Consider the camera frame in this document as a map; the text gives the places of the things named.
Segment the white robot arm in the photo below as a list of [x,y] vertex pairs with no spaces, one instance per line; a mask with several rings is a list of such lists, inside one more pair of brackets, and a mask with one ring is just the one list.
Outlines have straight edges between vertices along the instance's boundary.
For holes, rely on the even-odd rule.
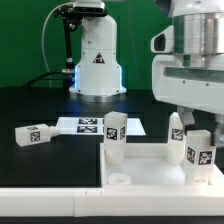
[[[178,107],[182,123],[193,124],[193,111],[216,115],[213,144],[224,146],[224,0],[154,0],[172,24],[150,40],[155,54],[151,85],[156,100]],[[106,99],[123,94],[116,61],[117,30],[103,14],[102,0],[76,0],[83,16],[81,59],[75,66],[72,94]]]

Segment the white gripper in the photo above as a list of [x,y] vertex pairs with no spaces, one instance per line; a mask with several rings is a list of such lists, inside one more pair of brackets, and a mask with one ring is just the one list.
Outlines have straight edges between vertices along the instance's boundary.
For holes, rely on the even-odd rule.
[[158,101],[178,105],[184,126],[195,124],[193,109],[217,114],[213,145],[224,147],[223,54],[213,56],[210,66],[202,69],[184,68],[181,57],[157,55],[152,62],[152,90]]

